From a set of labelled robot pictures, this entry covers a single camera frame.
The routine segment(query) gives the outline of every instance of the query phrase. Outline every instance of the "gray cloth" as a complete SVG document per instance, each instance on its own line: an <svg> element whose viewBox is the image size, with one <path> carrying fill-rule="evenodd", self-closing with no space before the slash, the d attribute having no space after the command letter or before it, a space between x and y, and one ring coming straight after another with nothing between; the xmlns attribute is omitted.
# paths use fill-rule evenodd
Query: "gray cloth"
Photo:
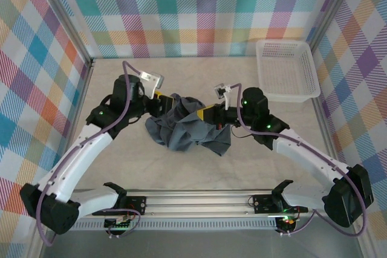
<svg viewBox="0 0 387 258"><path fill-rule="evenodd" d="M149 117L145 127L153 140L174 151L188 151L200 144L222 156L231 145L230 126L216 130L215 125L199 119L197 110L206 107L192 97L172 94L177 104L159 118Z"/></svg>

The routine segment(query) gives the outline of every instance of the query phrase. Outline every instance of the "checkered pattern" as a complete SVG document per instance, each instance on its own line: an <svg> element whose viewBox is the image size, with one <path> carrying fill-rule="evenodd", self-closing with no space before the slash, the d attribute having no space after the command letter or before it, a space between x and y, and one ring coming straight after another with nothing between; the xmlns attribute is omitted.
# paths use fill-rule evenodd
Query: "checkered pattern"
<svg viewBox="0 0 387 258"><path fill-rule="evenodd" d="M314 59L339 157L369 173L369 220L387 253L387 0L345 0Z"/></svg>
<svg viewBox="0 0 387 258"><path fill-rule="evenodd" d="M318 0L74 1L75 26L87 35L77 22L85 20L104 58L252 56L258 39L307 35L320 10Z"/></svg>
<svg viewBox="0 0 387 258"><path fill-rule="evenodd" d="M19 191L63 154L85 62L47 0L0 0L0 257L31 223Z"/></svg>
<svg viewBox="0 0 387 258"><path fill-rule="evenodd" d="M316 30L318 29L318 27L321 25L322 21L324 20L324 17L325 17L326 12L327 12L327 8L331 5L332 2L333 2L333 0L325 0L324 1L324 4L321 6L321 9L320 9L318 16L317 16L316 20L314 21L313 27L309 32L309 35L307 37L307 42L312 40L312 38L314 37Z"/></svg>

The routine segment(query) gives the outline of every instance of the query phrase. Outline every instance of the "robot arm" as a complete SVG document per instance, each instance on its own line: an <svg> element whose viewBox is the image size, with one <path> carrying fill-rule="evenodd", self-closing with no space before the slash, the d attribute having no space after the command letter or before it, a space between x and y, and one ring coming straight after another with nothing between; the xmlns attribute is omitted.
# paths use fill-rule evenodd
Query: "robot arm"
<svg viewBox="0 0 387 258"><path fill-rule="evenodd" d="M127 90L124 75L114 82L113 93L91 111L80 135L55 167L38 184L25 184L20 191L28 214L35 218L39 198L49 185L41 204L41 221L57 234L66 233L83 216L106 208L122 208L125 205L126 191L111 182L95 190L82 193L73 191L98 154L122 129L131 124L130 119L140 118L145 113L159 117L173 106L172 97L155 90L160 87L162 76L139 72L140 78L133 75L128 77L131 104L121 121L111 127L125 107ZM105 133L89 140L108 126L111 128Z"/></svg>
<svg viewBox="0 0 387 258"><path fill-rule="evenodd" d="M215 87L219 98L228 94L229 86ZM208 106L198 111L198 116L205 122L214 124L218 129L227 124L241 125L237 108L229 107L226 102ZM268 109L268 100L259 88L247 88L238 100L244 125L250 126L254 139L277 153L289 157L302 168L308 170L321 184L311 187L298 182L286 180L272 191L272 203L279 212L291 206L303 206L312 209L324 209L327 215L337 224L349 227L362 214L362 207L352 186L342 173L353 182L368 208L374 198L367 171L359 164L349 167L345 163L331 158L317 148L308 144L289 125Z"/></svg>

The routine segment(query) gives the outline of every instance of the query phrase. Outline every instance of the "white table surface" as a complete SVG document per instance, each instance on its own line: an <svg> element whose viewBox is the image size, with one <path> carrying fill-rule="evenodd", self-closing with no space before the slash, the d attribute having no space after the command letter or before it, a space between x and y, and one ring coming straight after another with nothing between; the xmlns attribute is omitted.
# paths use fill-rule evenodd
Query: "white table surface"
<svg viewBox="0 0 387 258"><path fill-rule="evenodd" d="M258 86L254 57L193 57L131 59L137 69L165 76L164 94L192 96L204 104L219 103L213 87L241 82L243 89ZM112 93L115 79L123 74L122 59L97 60L76 129L102 98ZM236 105L236 90L232 106ZM305 103L270 102L272 114L290 125L302 138L325 152L311 100ZM316 184L316 180L292 160L258 144L253 138L237 139L220 157L196 146L189 152L173 152L153 142L144 123L147 116L118 135L93 162L77 185L92 189L114 182L126 189L272 189L285 179ZM235 129L238 135L245 135Z"/></svg>

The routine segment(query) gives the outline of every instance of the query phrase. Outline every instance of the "white mesh basket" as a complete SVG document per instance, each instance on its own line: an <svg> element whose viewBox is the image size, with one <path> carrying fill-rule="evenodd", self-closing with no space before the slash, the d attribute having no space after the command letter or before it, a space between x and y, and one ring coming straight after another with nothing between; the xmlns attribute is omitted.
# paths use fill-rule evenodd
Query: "white mesh basket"
<svg viewBox="0 0 387 258"><path fill-rule="evenodd" d="M320 95L310 47L298 40L256 43L259 87L270 101L302 103Z"/></svg>

